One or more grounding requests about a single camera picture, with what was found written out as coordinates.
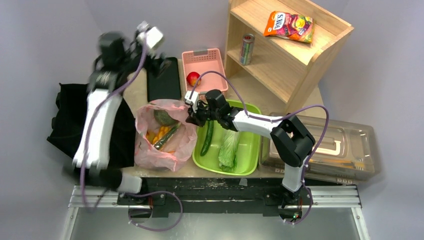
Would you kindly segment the green cucumber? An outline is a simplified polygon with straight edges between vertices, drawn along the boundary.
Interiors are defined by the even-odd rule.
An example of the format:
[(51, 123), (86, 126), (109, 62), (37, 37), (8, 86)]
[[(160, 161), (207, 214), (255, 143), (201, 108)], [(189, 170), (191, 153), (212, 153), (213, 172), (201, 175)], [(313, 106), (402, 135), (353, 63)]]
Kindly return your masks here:
[(205, 140), (200, 151), (200, 156), (205, 156), (211, 146), (211, 142), (212, 142), (212, 138), (214, 134), (214, 126), (215, 124), (212, 120), (207, 122)]

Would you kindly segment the pink plastic grocery bag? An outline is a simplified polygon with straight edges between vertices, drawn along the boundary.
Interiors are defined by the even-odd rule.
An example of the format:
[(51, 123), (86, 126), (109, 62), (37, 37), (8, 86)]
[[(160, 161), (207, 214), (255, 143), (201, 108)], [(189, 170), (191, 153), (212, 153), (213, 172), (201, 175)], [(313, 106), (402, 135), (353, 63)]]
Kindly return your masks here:
[[(177, 132), (156, 150), (146, 138), (147, 132), (157, 133), (160, 126), (154, 119), (154, 110), (165, 110), (170, 117), (181, 123)], [(178, 171), (191, 157), (198, 136), (195, 125), (186, 122), (188, 106), (181, 100), (158, 99), (140, 107), (135, 115), (134, 164), (146, 169), (169, 169)]]

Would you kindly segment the red tomato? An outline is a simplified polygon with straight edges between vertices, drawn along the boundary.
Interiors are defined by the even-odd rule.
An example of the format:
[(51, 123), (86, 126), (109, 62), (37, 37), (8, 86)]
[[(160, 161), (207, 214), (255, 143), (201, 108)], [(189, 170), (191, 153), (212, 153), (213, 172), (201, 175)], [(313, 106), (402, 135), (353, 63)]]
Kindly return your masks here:
[(192, 71), (188, 73), (187, 76), (185, 77), (185, 80), (186, 80), (186, 83), (191, 87), (194, 87), (196, 83), (197, 85), (200, 85), (202, 81), (200, 74), (196, 71)]

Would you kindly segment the napa cabbage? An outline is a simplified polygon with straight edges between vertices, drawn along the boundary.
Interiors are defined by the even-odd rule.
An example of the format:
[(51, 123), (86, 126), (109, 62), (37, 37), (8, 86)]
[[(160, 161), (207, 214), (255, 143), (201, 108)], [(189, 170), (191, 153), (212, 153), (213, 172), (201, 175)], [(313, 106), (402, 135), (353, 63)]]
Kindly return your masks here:
[(218, 166), (223, 172), (231, 173), (237, 166), (237, 151), (240, 137), (241, 133), (238, 131), (224, 131), (218, 153)]

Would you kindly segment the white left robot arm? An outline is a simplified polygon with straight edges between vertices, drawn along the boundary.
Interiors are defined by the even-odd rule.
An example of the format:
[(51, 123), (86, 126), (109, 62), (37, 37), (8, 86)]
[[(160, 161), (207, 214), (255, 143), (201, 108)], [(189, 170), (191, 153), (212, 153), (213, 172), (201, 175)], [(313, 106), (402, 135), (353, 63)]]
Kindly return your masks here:
[(155, 51), (164, 40), (157, 27), (137, 30), (134, 40), (125, 47), (120, 32), (103, 33), (98, 40), (100, 55), (93, 63), (88, 79), (87, 112), (79, 147), (72, 164), (80, 169), (80, 188), (93, 183), (116, 192), (129, 193), (138, 205), (146, 203), (149, 191), (142, 179), (108, 169), (110, 142), (123, 91), (135, 80), (142, 69), (160, 74), (165, 58), (155, 64)]

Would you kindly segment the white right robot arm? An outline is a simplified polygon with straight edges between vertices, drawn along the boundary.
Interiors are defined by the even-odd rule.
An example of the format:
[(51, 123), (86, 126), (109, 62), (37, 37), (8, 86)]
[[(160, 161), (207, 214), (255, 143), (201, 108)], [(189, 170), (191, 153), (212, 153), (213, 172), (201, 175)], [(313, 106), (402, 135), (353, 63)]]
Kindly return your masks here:
[(298, 200), (305, 161), (316, 143), (300, 119), (294, 114), (265, 116), (230, 106), (218, 89), (208, 91), (205, 100), (200, 100), (196, 91), (186, 92), (184, 102), (189, 106), (186, 122), (202, 127), (207, 121), (216, 121), (226, 130), (249, 132), (272, 140), (285, 164), (280, 196), (288, 204)]

